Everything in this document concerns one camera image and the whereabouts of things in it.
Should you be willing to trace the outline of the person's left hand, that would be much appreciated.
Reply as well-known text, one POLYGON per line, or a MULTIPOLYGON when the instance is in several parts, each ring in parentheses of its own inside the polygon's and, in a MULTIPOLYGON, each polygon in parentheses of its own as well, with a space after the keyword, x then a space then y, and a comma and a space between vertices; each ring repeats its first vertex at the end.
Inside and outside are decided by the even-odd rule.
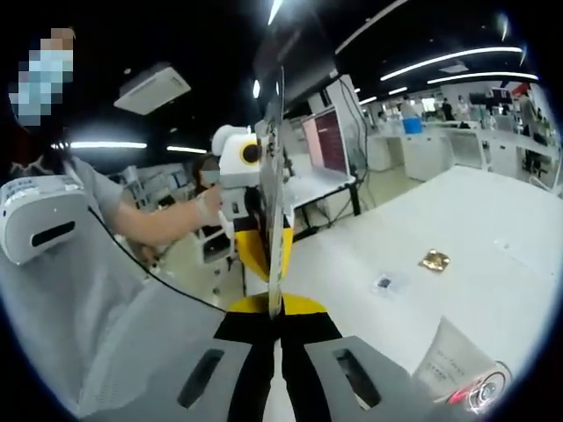
POLYGON ((222 210, 222 189, 219 185, 211 186, 209 189, 199 193, 195 198, 195 204, 199 215, 201 227, 220 226, 220 212, 222 210))

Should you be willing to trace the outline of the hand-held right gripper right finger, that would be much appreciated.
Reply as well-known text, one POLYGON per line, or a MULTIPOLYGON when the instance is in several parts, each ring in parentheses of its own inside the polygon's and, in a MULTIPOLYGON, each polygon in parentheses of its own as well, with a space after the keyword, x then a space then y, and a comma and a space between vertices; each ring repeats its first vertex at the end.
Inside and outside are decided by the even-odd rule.
POLYGON ((432 404, 399 364, 343 336, 325 307, 284 295, 282 376, 298 421, 427 421, 432 404))

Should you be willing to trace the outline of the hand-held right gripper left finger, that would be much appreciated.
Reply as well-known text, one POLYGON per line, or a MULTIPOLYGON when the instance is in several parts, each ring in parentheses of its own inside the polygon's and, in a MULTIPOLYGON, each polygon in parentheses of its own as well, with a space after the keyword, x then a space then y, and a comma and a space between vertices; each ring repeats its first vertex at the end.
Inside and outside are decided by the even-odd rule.
POLYGON ((274 322, 267 296, 238 301, 215 331, 151 361, 149 375, 126 376, 128 398, 89 421, 260 421, 274 375, 274 322), (133 388, 138 385, 140 392, 133 388))

